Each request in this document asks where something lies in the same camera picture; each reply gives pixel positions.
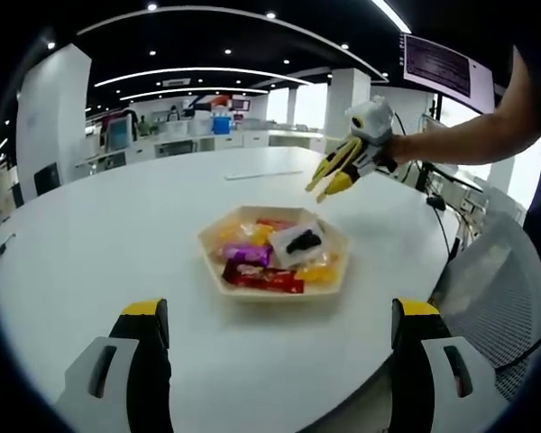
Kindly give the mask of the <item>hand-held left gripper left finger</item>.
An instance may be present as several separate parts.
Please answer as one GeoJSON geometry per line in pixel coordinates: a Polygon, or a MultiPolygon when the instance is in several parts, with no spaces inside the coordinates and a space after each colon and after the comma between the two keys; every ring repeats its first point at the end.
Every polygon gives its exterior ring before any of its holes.
{"type": "Polygon", "coordinates": [[[171,432],[168,303],[123,309],[65,372],[55,410],[74,432],[171,432]]]}

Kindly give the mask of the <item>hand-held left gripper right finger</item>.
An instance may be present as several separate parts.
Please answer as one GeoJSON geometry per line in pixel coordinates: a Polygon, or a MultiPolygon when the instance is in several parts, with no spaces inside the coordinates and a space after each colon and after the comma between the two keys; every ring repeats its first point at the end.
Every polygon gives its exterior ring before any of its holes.
{"type": "Polygon", "coordinates": [[[427,302],[392,301],[391,432],[484,432],[509,402],[494,368],[427,302]]]}

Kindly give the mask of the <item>person's right hand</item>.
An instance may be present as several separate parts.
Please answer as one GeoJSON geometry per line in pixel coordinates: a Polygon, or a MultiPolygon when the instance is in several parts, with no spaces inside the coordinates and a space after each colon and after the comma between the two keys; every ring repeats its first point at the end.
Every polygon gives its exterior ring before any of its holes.
{"type": "Polygon", "coordinates": [[[401,166],[411,162],[416,157],[412,144],[410,135],[393,135],[386,148],[386,154],[398,166],[401,166]]]}

